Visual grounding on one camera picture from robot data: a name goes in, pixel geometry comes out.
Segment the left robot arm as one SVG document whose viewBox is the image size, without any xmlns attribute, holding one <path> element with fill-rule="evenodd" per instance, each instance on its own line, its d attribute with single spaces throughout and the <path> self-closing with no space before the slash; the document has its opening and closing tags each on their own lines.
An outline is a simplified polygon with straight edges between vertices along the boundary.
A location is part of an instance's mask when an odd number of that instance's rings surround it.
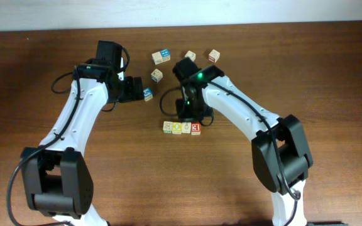
<svg viewBox="0 0 362 226">
<path fill-rule="evenodd" d="M 141 78 L 126 77 L 130 57 L 125 47 L 99 41 L 94 58 L 74 67 L 68 100 L 57 122 L 36 148 L 24 148 L 8 183 L 11 192 L 21 174 L 31 210 L 55 219 L 55 225 L 109 225 L 92 205 L 94 184 L 84 160 L 93 125 L 106 104 L 144 98 Z"/>
</svg>

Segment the yellow letter wooden block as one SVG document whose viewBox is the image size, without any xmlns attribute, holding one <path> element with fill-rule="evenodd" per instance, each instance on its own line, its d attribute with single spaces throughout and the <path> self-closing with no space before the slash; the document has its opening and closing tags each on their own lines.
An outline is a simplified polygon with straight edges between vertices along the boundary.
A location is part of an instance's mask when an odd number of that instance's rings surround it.
<svg viewBox="0 0 362 226">
<path fill-rule="evenodd" d="M 182 123 L 181 122 L 173 122 L 172 123 L 172 133 L 173 134 L 181 134 L 182 133 Z"/>
</svg>

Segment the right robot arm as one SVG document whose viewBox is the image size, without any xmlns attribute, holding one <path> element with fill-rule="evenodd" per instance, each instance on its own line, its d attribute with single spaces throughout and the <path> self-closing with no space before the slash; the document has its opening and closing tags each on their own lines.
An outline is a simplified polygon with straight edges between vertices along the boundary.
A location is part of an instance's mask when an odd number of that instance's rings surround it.
<svg viewBox="0 0 362 226">
<path fill-rule="evenodd" d="M 271 193 L 273 225 L 307 225 L 304 186 L 313 165 L 302 123 L 280 117 L 242 93 L 215 65 L 199 68 L 191 59 L 175 64 L 182 98 L 176 100 L 182 122 L 202 122 L 219 111 L 251 143 L 253 169 Z"/>
</svg>

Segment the green label wooden block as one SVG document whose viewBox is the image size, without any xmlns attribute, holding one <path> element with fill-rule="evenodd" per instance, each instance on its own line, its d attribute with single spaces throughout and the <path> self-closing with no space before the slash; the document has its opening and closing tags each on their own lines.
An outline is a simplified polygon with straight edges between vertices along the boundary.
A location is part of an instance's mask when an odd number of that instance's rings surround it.
<svg viewBox="0 0 362 226">
<path fill-rule="evenodd" d="M 167 134 L 171 134 L 173 129 L 173 122 L 164 121 L 163 122 L 163 132 Z"/>
</svg>

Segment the blue label wooden block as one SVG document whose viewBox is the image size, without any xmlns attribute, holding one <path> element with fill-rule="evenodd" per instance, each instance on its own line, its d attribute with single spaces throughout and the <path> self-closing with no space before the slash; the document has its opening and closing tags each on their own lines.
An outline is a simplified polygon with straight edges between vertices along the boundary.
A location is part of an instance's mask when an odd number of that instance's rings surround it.
<svg viewBox="0 0 362 226">
<path fill-rule="evenodd" d="M 192 124 L 190 122 L 183 122 L 182 123 L 182 133 L 190 134 L 191 125 Z"/>
</svg>

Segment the red label wooden block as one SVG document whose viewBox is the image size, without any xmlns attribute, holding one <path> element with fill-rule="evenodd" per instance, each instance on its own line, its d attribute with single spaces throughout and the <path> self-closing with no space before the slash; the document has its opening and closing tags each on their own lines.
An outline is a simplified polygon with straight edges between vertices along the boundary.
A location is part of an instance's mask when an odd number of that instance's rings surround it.
<svg viewBox="0 0 362 226">
<path fill-rule="evenodd" d="M 200 135 L 201 134 L 201 124 L 199 122 L 191 123 L 191 135 Z"/>
</svg>

